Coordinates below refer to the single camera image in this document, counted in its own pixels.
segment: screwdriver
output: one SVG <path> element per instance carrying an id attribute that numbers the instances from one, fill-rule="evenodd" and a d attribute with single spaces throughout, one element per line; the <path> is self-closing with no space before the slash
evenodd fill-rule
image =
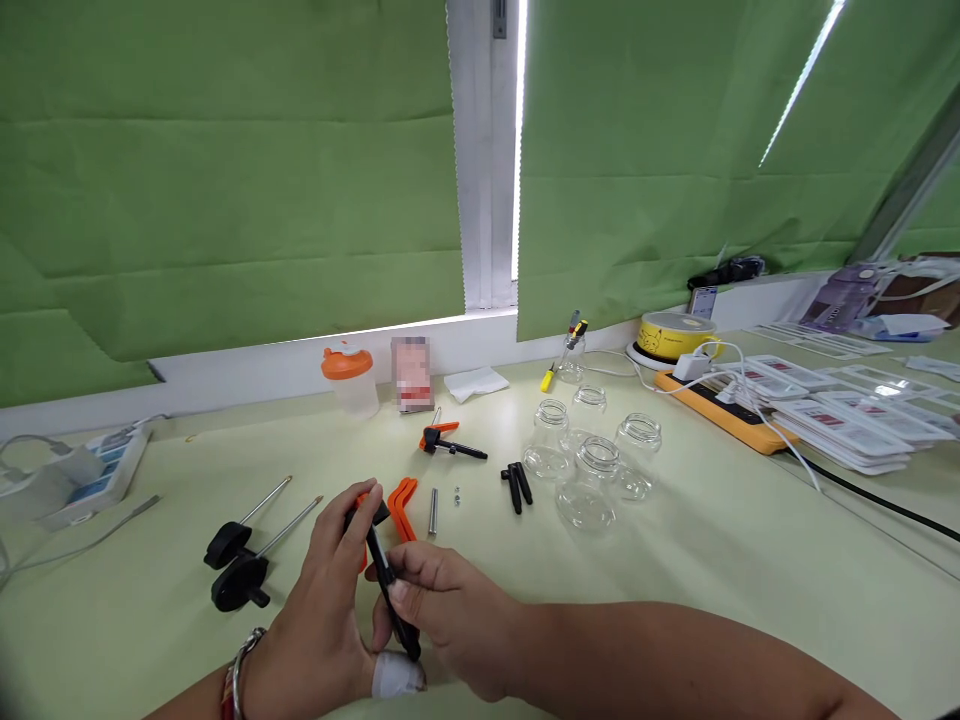
<path id="1" fill-rule="evenodd" d="M 583 334 L 587 332 L 587 321 L 581 320 L 577 323 L 576 327 L 571 331 L 570 336 L 567 338 L 566 343 L 563 346 L 563 354 L 560 356 L 560 359 L 553 363 L 550 366 L 550 369 L 547 370 L 546 374 L 543 376 L 543 382 L 540 383 L 540 392 L 548 392 L 550 390 L 550 384 L 553 382 L 553 376 L 556 372 L 563 367 L 563 361 L 567 359 L 567 354 L 573 350 L 577 343 L 580 342 L 580 338 L 583 337 Z"/>

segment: clear plastic bottle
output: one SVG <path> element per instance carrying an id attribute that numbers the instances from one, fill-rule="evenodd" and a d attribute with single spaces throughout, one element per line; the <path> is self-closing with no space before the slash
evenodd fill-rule
<path id="1" fill-rule="evenodd" d="M 583 441 L 592 435 L 603 437 L 603 415 L 607 411 L 607 393 L 598 385 L 581 385 L 570 404 L 570 430 L 563 446 L 571 453 L 580 451 Z"/>
<path id="2" fill-rule="evenodd" d="M 608 491 L 617 477 L 620 454 L 601 437 L 588 437 L 577 451 L 576 474 L 557 485 L 560 516 L 580 530 L 603 531 L 617 519 Z"/>
<path id="3" fill-rule="evenodd" d="M 583 382 L 583 353 L 586 352 L 586 349 L 586 336 L 578 338 L 573 350 L 567 352 L 567 357 L 557 368 L 557 378 L 559 380 L 569 385 L 579 385 Z"/>
<path id="4" fill-rule="evenodd" d="M 878 279 L 875 265 L 840 268 L 820 288 L 800 323 L 825 332 L 846 332 L 876 291 Z"/>
<path id="5" fill-rule="evenodd" d="M 660 423 L 649 415 L 631 413 L 617 428 L 614 444 L 620 452 L 616 495 L 623 500 L 643 500 L 660 481 L 657 452 L 663 440 Z"/>
<path id="6" fill-rule="evenodd" d="M 533 435 L 523 450 L 523 466 L 545 480 L 573 474 L 572 454 L 563 447 L 570 424 L 567 407 L 559 400 L 544 400 L 533 418 Z"/>

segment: shaker bottle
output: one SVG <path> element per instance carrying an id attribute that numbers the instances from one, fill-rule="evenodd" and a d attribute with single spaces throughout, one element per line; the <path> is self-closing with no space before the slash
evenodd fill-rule
<path id="1" fill-rule="evenodd" d="M 380 399 L 370 353 L 344 340 L 340 345 L 324 348 L 320 370 L 330 381 L 344 412 L 359 420 L 377 414 Z"/>

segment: yellow container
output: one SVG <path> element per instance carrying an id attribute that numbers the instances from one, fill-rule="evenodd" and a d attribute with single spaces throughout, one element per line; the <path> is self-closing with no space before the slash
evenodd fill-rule
<path id="1" fill-rule="evenodd" d="M 676 312 L 644 313 L 640 318 L 637 345 L 655 360 L 675 364 L 681 355 L 692 353 L 705 342 L 719 342 L 714 333 L 717 324 L 712 320 Z M 704 348 L 716 357 L 723 352 L 722 345 Z"/>

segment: glass jar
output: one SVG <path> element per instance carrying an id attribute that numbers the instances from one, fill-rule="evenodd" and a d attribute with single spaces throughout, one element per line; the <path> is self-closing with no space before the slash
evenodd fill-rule
<path id="1" fill-rule="evenodd" d="M 563 441 L 570 453 L 580 451 L 584 440 L 592 435 L 603 436 L 603 415 L 607 411 L 607 393 L 597 385 L 581 385 L 570 404 L 570 429 Z"/>
<path id="2" fill-rule="evenodd" d="M 563 343 L 563 346 L 566 347 L 566 338 L 564 338 Z M 569 385 L 579 385 L 583 382 L 583 353 L 586 349 L 587 338 L 584 336 L 577 341 L 573 350 L 567 353 L 563 362 L 560 363 L 560 367 L 557 368 L 557 378 L 559 380 Z"/>
<path id="3" fill-rule="evenodd" d="M 523 450 L 523 466 L 527 472 L 545 480 L 559 480 L 572 475 L 572 456 L 563 447 L 569 427 L 566 405 L 559 400 L 540 403 L 533 418 L 533 435 Z"/>
<path id="4" fill-rule="evenodd" d="M 577 451 L 576 474 L 557 485 L 560 516 L 580 530 L 602 531 L 617 519 L 608 490 L 617 477 L 620 453 L 606 438 L 588 437 Z"/>
<path id="5" fill-rule="evenodd" d="M 660 450 L 660 423 L 649 415 L 631 413 L 617 428 L 614 441 L 620 452 L 616 495 L 623 500 L 643 500 L 660 481 L 656 456 Z"/>

